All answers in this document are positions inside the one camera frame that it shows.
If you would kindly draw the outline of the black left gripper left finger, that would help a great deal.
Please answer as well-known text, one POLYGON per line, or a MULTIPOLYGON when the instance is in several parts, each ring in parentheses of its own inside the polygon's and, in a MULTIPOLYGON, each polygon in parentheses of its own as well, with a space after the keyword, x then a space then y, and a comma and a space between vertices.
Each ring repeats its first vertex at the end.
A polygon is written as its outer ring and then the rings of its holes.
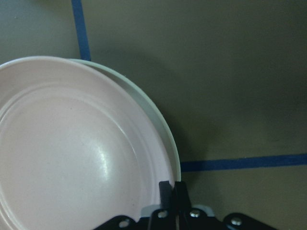
POLYGON ((171 209, 172 205, 172 186, 169 181, 159 182, 160 207, 161 209, 171 209))

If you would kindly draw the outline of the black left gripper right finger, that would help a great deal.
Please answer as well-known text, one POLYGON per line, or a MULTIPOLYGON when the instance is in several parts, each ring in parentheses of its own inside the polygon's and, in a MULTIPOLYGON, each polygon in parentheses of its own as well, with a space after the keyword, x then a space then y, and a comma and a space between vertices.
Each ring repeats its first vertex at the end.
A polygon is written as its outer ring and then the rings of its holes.
POLYGON ((176 181, 174 184, 173 204, 177 212, 184 212, 192 207, 186 183, 183 181, 176 181))

